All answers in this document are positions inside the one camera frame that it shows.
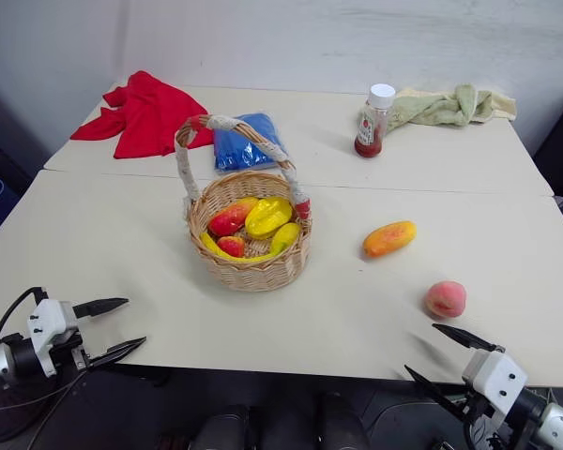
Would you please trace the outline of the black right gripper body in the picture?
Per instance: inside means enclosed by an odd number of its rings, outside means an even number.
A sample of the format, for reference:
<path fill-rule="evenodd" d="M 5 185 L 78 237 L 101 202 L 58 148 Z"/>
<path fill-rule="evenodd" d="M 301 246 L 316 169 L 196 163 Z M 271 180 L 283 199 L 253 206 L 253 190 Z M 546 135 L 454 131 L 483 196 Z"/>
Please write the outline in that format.
<path fill-rule="evenodd" d="M 465 382 L 465 404 L 461 409 L 464 429 L 473 428 L 478 421 L 490 429 L 499 429 L 502 415 L 499 403 L 502 400 L 502 388 L 494 383 L 486 383 L 479 392 L 473 383 Z"/>

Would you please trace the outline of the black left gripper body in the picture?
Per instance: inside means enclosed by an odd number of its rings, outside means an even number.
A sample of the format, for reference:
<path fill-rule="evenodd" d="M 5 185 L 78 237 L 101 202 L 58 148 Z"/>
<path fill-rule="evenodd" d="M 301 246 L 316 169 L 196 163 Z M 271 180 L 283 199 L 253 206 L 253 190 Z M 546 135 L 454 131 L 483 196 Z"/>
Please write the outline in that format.
<path fill-rule="evenodd" d="M 53 338 L 51 359 L 56 369 L 73 367 L 78 371 L 87 370 L 89 356 L 78 328 L 69 329 Z"/>

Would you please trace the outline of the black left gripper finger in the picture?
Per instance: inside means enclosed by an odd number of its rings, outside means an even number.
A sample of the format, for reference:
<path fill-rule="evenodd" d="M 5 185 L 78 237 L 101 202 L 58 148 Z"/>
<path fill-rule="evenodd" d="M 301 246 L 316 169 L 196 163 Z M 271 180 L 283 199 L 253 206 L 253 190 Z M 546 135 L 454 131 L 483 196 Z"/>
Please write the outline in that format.
<path fill-rule="evenodd" d="M 95 370 L 115 364 L 126 358 L 130 353 L 134 352 L 145 342 L 146 337 L 138 337 L 110 347 L 103 355 L 90 358 L 88 360 L 88 369 Z"/>
<path fill-rule="evenodd" d="M 119 308 L 127 304 L 128 301 L 127 298 L 122 297 L 97 299 L 74 306 L 73 312 L 78 319 L 83 317 L 95 317 Z"/>

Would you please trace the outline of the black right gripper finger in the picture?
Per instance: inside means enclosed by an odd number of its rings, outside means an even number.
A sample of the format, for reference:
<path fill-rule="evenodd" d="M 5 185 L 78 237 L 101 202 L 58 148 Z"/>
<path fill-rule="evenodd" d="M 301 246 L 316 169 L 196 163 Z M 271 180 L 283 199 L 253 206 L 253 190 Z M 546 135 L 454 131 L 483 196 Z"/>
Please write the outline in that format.
<path fill-rule="evenodd" d="M 433 400 L 460 422 L 465 422 L 465 407 L 467 406 L 466 399 L 451 400 L 443 394 L 442 390 L 435 383 L 429 381 L 423 375 L 419 374 L 407 365 L 404 365 L 404 368 L 428 398 Z"/>
<path fill-rule="evenodd" d="M 484 350 L 486 352 L 503 353 L 505 351 L 504 347 L 490 343 L 482 339 L 481 337 L 478 337 L 461 328 L 453 327 L 442 323 L 433 323 L 432 327 L 466 348 Z"/>

